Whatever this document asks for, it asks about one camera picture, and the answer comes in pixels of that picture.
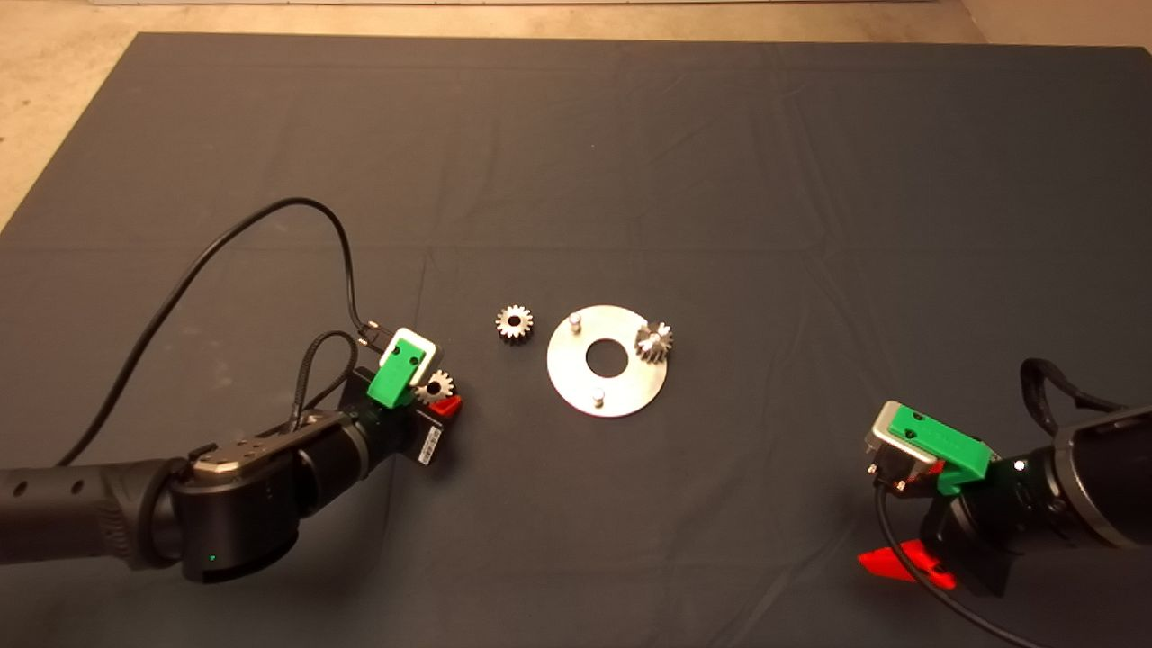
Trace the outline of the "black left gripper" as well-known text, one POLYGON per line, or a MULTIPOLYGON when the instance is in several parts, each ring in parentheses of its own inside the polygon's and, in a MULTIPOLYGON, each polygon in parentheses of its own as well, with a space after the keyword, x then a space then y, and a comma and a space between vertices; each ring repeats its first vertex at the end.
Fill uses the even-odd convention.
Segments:
POLYGON ((450 395, 429 406, 414 401, 387 409, 369 397, 369 384, 373 372, 366 366, 358 366, 346 378, 346 414, 366 442, 370 466, 391 458, 406 455, 415 464, 429 466, 435 460, 437 444, 448 430, 448 419, 455 416, 464 405, 461 395, 450 395))

